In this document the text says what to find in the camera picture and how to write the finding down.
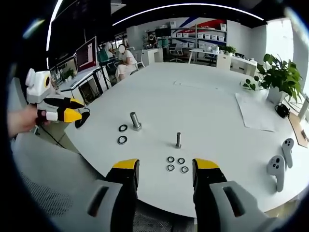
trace metal washer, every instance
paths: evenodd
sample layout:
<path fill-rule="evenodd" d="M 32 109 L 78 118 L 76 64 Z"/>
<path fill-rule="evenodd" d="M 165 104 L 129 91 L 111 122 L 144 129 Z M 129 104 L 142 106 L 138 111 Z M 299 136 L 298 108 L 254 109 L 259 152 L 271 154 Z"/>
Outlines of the metal washer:
<path fill-rule="evenodd" d="M 187 173 L 189 171 L 189 168 L 187 167 L 187 166 L 183 166 L 183 167 L 181 167 L 181 169 L 180 169 L 180 172 L 181 173 Z"/>
<path fill-rule="evenodd" d="M 123 144 L 125 144 L 127 142 L 127 137 L 126 136 L 120 136 L 119 138 L 118 138 L 118 140 L 117 140 L 117 143 L 119 144 L 119 145 L 123 145 Z"/>
<path fill-rule="evenodd" d="M 184 158 L 179 158 L 179 159 L 177 160 L 177 163 L 178 163 L 178 164 L 184 164 L 184 163 L 185 163 L 185 159 L 184 159 Z"/>
<path fill-rule="evenodd" d="M 127 130 L 127 125 L 126 124 L 123 124 L 121 125 L 119 128 L 118 128 L 119 132 L 124 132 Z"/>
<path fill-rule="evenodd" d="M 173 156 L 169 156 L 169 157 L 167 157 L 166 161 L 168 163 L 173 163 L 175 161 L 175 158 Z"/>
<path fill-rule="evenodd" d="M 174 169 L 175 169 L 175 166 L 172 164 L 169 164 L 168 166 L 166 166 L 166 170 L 168 170 L 169 172 L 174 171 Z"/>

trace monitor screen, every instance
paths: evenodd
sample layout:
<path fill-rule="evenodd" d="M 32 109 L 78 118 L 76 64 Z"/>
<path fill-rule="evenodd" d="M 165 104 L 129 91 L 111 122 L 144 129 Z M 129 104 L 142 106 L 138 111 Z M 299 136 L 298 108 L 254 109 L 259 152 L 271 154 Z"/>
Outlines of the monitor screen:
<path fill-rule="evenodd" d="M 76 50 L 77 71 L 97 66 L 97 40 L 92 38 Z"/>

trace green plant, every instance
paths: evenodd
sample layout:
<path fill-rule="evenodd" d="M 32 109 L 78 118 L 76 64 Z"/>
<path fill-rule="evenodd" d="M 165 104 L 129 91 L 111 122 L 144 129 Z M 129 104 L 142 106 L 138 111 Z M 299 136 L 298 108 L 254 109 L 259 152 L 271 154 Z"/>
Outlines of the green plant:
<path fill-rule="evenodd" d="M 234 48 L 233 46 L 226 46 L 225 47 L 225 51 L 229 52 L 229 53 L 235 53 L 236 52 L 236 48 Z"/>
<path fill-rule="evenodd" d="M 236 48 L 234 48 L 233 46 L 225 46 L 225 45 L 218 45 L 219 49 L 225 52 L 229 52 L 229 53 L 235 53 L 236 52 Z"/>
<path fill-rule="evenodd" d="M 300 97 L 301 86 L 299 81 L 302 77 L 296 68 L 296 64 L 291 62 L 282 61 L 270 54 L 265 54 L 263 61 L 269 65 L 269 69 L 264 69 L 263 65 L 257 64 L 257 69 L 262 78 L 255 76 L 254 80 L 257 84 L 252 83 L 251 80 L 246 79 L 244 87 L 250 90 L 255 90 L 256 85 L 262 86 L 265 89 L 270 87 L 278 87 L 279 91 L 287 93 L 297 101 Z"/>
<path fill-rule="evenodd" d="M 74 77 L 73 69 L 68 69 L 65 73 L 62 74 L 63 80 L 67 79 L 69 76 Z"/>

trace paper sheet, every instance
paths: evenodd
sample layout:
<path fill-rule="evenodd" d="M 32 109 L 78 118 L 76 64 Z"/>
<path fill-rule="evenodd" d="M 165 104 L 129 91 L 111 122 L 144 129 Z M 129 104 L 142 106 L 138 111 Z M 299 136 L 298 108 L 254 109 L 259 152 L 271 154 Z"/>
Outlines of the paper sheet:
<path fill-rule="evenodd" d="M 254 128 L 262 131 L 277 131 L 276 122 L 280 120 L 273 106 L 266 102 L 256 101 L 254 98 L 235 94 L 240 107 L 242 119 L 245 127 Z"/>

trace person's hand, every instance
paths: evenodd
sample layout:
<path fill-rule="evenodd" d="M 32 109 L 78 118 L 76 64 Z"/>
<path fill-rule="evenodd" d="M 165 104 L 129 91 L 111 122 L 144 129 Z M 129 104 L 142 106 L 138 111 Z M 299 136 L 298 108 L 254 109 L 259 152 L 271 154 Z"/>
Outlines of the person's hand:
<path fill-rule="evenodd" d="M 46 116 L 45 111 L 42 111 L 42 116 Z M 7 117 L 8 133 L 9 137 L 12 138 L 18 133 L 31 130 L 35 126 L 38 110 L 34 105 L 27 105 L 23 110 L 9 112 Z"/>

